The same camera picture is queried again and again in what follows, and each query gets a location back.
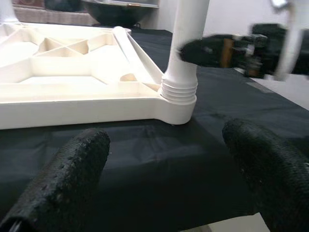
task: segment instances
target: black object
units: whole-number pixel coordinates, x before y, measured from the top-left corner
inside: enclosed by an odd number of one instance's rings
[[[9,211],[0,232],[81,232],[109,154],[101,129],[88,129],[58,150]]]
[[[263,78],[276,70],[286,33],[279,24],[254,24],[250,36],[213,35],[189,42],[180,48],[180,57],[204,67],[221,67],[224,39],[231,39],[234,46],[229,68],[242,68],[245,76]],[[304,30],[301,52],[292,73],[309,74],[309,30]]]
[[[51,11],[77,12],[82,10],[81,0],[44,0],[45,8]]]
[[[223,137],[272,232],[309,232],[309,159],[272,131],[247,120]]]
[[[154,8],[143,7],[135,4],[110,4],[94,0],[82,0],[88,13],[101,25],[133,28],[145,15]]]

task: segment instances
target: black bowl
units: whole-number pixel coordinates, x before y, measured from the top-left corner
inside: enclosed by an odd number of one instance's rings
[[[45,8],[51,11],[77,12],[82,10],[81,0],[44,0]]]
[[[110,4],[95,0],[82,0],[88,13],[101,25],[132,28],[141,21],[153,7],[143,7],[134,4]]]

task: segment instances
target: white plastic leg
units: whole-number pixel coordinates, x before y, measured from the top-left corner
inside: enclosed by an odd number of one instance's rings
[[[169,66],[161,83],[161,95],[174,104],[195,104],[197,66],[183,62],[178,49],[201,39],[210,0],[179,0],[169,57]]]
[[[285,81],[293,71],[300,53],[304,29],[309,29],[309,1],[294,0],[288,6],[290,11],[289,30],[274,75],[277,81]]]
[[[127,37],[126,30],[122,27],[115,27],[112,32],[123,53],[125,54],[125,57],[129,61],[136,79],[143,83],[152,83],[153,79],[145,69],[142,61],[134,50],[133,45]]]
[[[18,23],[11,0],[0,0],[0,23]]]

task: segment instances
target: white pipe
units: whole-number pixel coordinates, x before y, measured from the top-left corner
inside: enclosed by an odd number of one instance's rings
[[[0,23],[18,23],[11,0],[0,0]]]
[[[183,62],[179,48],[201,39],[210,0],[178,0],[169,66],[162,78],[161,95],[177,104],[196,102],[197,65]]]
[[[309,29],[309,0],[290,2],[290,22],[274,79],[285,81],[293,71],[303,41],[304,29]]]

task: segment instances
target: black cloth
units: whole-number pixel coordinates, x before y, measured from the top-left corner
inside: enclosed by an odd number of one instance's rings
[[[132,36],[165,71],[171,34]],[[246,118],[308,149],[309,112],[246,84],[232,69],[199,68],[197,75],[198,100],[185,125],[139,120],[1,130],[0,215],[59,147],[90,127],[104,128],[111,149],[86,231],[172,232],[255,213],[224,144],[224,123]]]

